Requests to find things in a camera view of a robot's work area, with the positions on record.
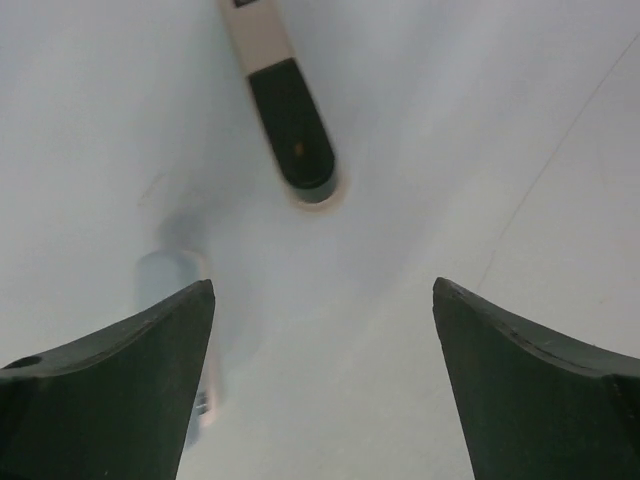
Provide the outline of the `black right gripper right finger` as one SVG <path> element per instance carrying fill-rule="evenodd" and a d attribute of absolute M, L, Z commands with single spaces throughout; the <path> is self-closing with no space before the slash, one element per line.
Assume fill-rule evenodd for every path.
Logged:
<path fill-rule="evenodd" d="M 638 359 L 445 278 L 433 315 L 475 478 L 638 478 Z"/>

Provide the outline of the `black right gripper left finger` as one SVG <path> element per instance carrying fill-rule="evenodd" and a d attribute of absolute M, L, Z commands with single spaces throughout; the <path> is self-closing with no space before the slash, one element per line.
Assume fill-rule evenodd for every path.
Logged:
<path fill-rule="evenodd" d="M 176 478 L 214 309 L 200 280 L 3 367 L 2 478 Z"/>

